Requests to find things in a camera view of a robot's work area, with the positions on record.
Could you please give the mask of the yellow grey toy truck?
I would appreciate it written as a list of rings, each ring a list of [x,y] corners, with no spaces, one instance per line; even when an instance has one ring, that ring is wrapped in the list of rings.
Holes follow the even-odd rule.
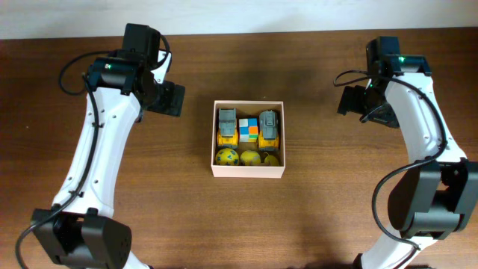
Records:
[[[217,145],[219,148],[237,149],[238,128],[236,109],[223,109],[218,111]]]
[[[263,152],[279,149],[279,119],[275,111],[263,111],[259,115],[258,148]]]

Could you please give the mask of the yellow ball with blue letters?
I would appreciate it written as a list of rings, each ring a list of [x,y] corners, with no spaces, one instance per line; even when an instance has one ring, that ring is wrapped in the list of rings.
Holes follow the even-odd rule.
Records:
[[[219,150],[215,156],[215,164],[220,166],[238,166],[239,161],[237,152],[230,148]]]

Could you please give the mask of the colourful puzzle cube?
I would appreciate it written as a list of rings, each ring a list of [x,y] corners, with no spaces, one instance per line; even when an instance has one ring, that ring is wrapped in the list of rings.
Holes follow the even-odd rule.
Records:
[[[258,135],[258,120],[256,118],[239,119],[239,141],[241,143],[256,143]]]

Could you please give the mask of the yellow ball with grey eyes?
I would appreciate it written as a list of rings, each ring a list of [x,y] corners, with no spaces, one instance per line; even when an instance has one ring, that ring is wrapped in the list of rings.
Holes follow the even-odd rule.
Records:
[[[261,163],[261,156],[256,151],[246,150],[240,155],[240,162],[245,166],[256,166]]]

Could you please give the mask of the yellow cat rattle drum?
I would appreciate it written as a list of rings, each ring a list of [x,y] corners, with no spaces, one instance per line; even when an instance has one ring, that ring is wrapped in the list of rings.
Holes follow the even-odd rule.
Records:
[[[265,153],[265,158],[264,158],[264,164],[266,164],[267,166],[279,167],[280,166],[280,161],[276,156],[271,155],[270,153],[266,152]]]

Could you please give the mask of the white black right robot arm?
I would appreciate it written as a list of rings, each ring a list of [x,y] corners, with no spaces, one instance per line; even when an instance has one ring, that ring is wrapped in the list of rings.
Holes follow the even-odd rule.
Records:
[[[409,162],[384,176],[371,210],[382,234],[355,268],[406,268],[425,248],[463,230],[477,204],[477,163],[454,141],[436,102],[425,57],[370,53],[367,81],[342,83],[338,113],[402,132]]]

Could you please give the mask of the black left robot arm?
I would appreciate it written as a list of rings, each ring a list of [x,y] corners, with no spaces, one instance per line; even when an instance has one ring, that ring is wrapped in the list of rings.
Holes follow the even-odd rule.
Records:
[[[129,226],[116,221],[117,174],[131,128],[150,111],[177,117],[185,88],[167,81],[167,39],[129,23],[122,46],[94,53],[82,76],[87,111],[69,172],[48,209],[35,209],[29,232],[68,268],[142,268]]]

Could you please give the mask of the pink open cardboard box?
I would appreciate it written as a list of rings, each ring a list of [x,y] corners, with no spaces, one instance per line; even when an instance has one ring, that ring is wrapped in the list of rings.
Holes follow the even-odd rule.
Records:
[[[218,112],[220,108],[235,108],[237,118],[259,116],[262,111],[275,111],[279,115],[279,151],[275,156],[280,162],[279,167],[271,166],[223,166],[215,164],[217,154],[217,129]],[[280,179],[285,171],[285,118],[284,102],[281,101],[241,101],[241,100],[216,100],[212,117],[212,142],[211,142],[211,169],[216,178],[274,178]]]

